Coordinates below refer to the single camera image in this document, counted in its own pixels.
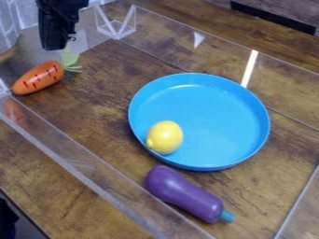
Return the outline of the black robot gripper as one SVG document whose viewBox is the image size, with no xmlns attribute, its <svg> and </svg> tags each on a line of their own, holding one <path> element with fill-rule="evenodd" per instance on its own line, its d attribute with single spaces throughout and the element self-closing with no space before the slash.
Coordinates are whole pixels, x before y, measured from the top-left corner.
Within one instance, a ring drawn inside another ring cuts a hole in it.
<svg viewBox="0 0 319 239">
<path fill-rule="evenodd" d="M 38 7 L 38 32 L 42 49 L 64 49 L 74 39 L 78 11 L 88 7 L 88 0 L 36 0 Z"/>
</svg>

